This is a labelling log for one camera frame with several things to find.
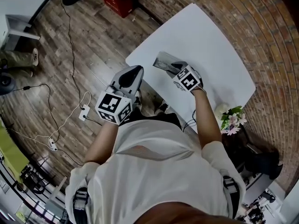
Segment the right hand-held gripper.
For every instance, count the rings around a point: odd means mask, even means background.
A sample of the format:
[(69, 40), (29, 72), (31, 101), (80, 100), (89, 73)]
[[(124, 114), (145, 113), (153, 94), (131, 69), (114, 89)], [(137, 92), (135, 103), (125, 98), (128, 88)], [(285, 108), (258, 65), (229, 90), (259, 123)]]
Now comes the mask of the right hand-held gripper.
[(173, 83), (182, 91), (193, 91), (203, 89), (200, 74), (187, 62), (177, 61), (170, 64), (167, 74)]

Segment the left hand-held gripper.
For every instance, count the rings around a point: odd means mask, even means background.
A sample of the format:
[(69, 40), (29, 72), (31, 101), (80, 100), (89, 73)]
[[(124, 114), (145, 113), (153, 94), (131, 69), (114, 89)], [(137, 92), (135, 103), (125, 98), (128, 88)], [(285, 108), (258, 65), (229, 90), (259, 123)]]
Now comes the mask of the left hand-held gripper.
[(105, 121), (120, 125), (132, 112), (140, 89), (144, 69), (140, 65), (127, 67), (113, 77), (100, 93), (95, 110)]

